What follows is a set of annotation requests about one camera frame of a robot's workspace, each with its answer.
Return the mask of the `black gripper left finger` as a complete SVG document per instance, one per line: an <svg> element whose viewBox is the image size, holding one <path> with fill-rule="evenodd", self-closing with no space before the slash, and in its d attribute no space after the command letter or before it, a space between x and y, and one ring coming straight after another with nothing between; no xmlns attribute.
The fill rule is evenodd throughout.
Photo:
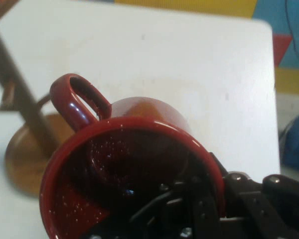
<svg viewBox="0 0 299 239"><path fill-rule="evenodd" d="M178 181L152 199L136 201L88 229L85 239L219 239L221 229L207 182Z"/></svg>

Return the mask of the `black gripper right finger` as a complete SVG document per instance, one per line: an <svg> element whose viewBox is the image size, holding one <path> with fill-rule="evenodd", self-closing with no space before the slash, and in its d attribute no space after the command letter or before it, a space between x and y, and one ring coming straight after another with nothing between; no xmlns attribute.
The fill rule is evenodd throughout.
<svg viewBox="0 0 299 239"><path fill-rule="evenodd" d="M257 183L243 172L228 172L212 157L225 183L223 239L299 239L299 181L272 174Z"/></svg>

